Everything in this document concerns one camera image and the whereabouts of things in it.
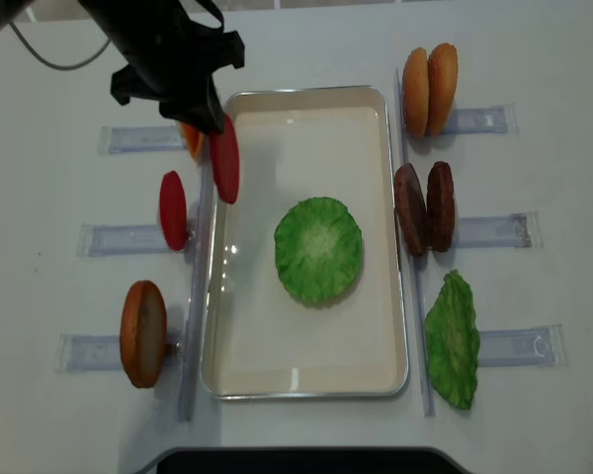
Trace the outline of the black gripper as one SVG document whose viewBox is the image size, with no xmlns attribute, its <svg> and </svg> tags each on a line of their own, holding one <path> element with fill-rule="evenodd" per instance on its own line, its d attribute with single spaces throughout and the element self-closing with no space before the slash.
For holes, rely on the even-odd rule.
<svg viewBox="0 0 593 474">
<path fill-rule="evenodd" d="M 238 32 L 224 29 L 212 1 L 200 5 L 218 21 L 209 27 L 191 20 L 178 1 L 90 0 L 80 5 L 127 61 L 115 72 L 111 95 L 122 106 L 132 98 L 159 104 L 159 113 L 200 123 L 203 133 L 223 133 L 224 111 L 212 74 L 245 63 Z"/>
</svg>

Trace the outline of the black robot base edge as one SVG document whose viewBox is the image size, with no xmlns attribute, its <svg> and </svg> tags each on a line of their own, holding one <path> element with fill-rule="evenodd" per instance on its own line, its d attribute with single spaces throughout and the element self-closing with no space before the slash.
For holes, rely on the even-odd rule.
<svg viewBox="0 0 593 474">
<path fill-rule="evenodd" d="M 464 473 L 445 454 L 420 448 L 273 447 L 175 449 L 144 473 Z"/>
</svg>

